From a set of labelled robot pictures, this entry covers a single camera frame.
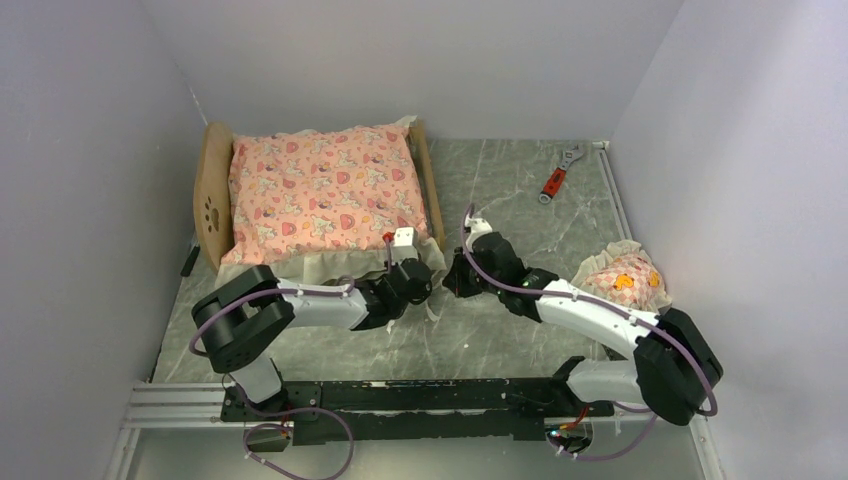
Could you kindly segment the pink checkered duck pillow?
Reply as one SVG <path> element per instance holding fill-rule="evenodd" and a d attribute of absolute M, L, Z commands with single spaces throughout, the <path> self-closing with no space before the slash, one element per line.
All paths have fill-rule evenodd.
<path fill-rule="evenodd" d="M 661 313 L 671 307 L 663 276 L 639 242 L 621 240 L 583 260 L 571 284 L 636 310 Z"/>

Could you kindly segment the pink unicorn print mattress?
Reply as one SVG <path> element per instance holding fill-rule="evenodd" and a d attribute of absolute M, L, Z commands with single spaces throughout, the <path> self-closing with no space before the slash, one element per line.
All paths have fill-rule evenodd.
<path fill-rule="evenodd" d="M 308 284 L 373 277 L 387 261 L 382 236 L 400 227 L 418 231 L 423 262 L 443 274 L 444 250 L 428 230 L 409 124 L 401 119 L 337 132 L 235 133 L 228 178 L 234 246 L 221 258 L 217 284 L 262 264 Z"/>

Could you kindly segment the wooden pet bed frame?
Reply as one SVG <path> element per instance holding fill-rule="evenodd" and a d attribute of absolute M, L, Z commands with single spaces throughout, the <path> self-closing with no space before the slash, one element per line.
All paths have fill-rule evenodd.
<path fill-rule="evenodd" d="M 446 247 L 446 229 L 429 152 L 425 122 L 408 116 L 406 143 L 410 148 L 427 208 L 428 230 L 440 250 Z M 234 156 L 235 133 L 222 121 L 209 123 L 203 134 L 193 188 L 193 218 L 199 257 L 215 272 L 221 258 L 234 246 L 229 171 Z"/>

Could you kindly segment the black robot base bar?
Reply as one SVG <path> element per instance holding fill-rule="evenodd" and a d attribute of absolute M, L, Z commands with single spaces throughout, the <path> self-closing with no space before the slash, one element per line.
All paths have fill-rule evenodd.
<path fill-rule="evenodd" d="M 248 408 L 225 390 L 220 419 L 247 424 L 288 420 L 297 446 L 331 441 L 509 437 L 541 441 L 559 421 L 610 417 L 608 401 L 586 404 L 550 378 L 397 381 L 290 381 Z"/>

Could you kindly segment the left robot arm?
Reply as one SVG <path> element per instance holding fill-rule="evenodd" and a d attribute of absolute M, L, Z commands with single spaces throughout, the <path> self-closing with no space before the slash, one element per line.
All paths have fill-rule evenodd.
<path fill-rule="evenodd" d="M 288 394 L 266 351 L 285 329 L 381 328 L 431 292 L 431 270 L 417 259 L 394 262 L 374 279 L 337 286 L 279 279 L 269 266 L 258 265 L 194 305 L 196 332 L 188 349 L 206 358 L 215 372 L 230 376 L 258 417 L 272 420 L 285 411 Z"/>

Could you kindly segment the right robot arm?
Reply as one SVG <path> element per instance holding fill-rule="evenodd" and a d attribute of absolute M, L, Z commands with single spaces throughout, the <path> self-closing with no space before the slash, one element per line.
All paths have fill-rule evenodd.
<path fill-rule="evenodd" d="M 551 401 L 574 415 L 588 403 L 640 405 L 668 423 L 718 412 L 723 368 L 692 318 L 626 308 L 583 292 L 556 274 L 524 265 L 498 232 L 454 250 L 445 287 L 466 298 L 494 295 L 512 314 L 573 330 L 618 354 L 613 361 L 573 357 L 553 375 Z"/>

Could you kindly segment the black marker pen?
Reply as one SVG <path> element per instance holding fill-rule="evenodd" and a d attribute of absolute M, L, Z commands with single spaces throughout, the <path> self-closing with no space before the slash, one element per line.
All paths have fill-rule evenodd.
<path fill-rule="evenodd" d="M 180 269 L 180 276 L 183 278 L 187 278 L 192 274 L 192 271 L 196 265 L 197 259 L 200 254 L 200 246 L 194 243 L 188 252 L 188 255 Z"/>

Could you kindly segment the red handled adjustable wrench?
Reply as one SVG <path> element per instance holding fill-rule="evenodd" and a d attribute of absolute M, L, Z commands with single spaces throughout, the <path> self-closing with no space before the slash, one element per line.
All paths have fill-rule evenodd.
<path fill-rule="evenodd" d="M 577 145 L 560 152 L 559 162 L 556 168 L 539 193 L 538 200 L 541 204 L 546 205 L 553 200 L 565 181 L 569 167 L 584 155 L 585 149 L 582 145 Z"/>

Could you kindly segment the aluminium rail at table edge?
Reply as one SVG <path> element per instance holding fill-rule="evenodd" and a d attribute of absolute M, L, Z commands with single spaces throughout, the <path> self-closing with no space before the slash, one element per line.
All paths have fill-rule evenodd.
<path fill-rule="evenodd" d="M 631 229 L 626 218 L 621 197 L 609 162 L 608 146 L 609 143 L 607 141 L 594 141 L 592 143 L 593 151 L 601 169 L 601 175 L 607 185 L 618 232 L 623 239 L 632 240 L 633 237 Z"/>

